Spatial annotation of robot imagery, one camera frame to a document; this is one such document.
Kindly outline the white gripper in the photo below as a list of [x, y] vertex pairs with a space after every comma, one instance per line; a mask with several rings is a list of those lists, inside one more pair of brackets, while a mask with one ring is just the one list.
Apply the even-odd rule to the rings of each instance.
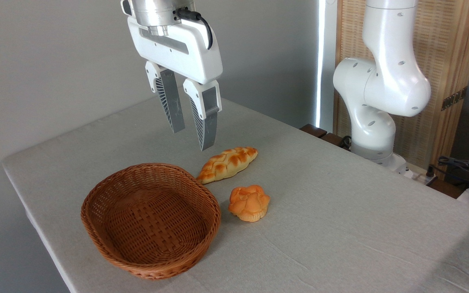
[[168, 26], [166, 36], [151, 35], [134, 17], [128, 17], [128, 27], [137, 52], [147, 60], [145, 70], [151, 91], [158, 94], [171, 130], [177, 133], [185, 128], [176, 72], [188, 78], [184, 80], [184, 91], [190, 97], [200, 149], [210, 148], [216, 139], [217, 115], [222, 110], [216, 79], [223, 73], [223, 64], [216, 37], [207, 49], [206, 26], [188, 20]]

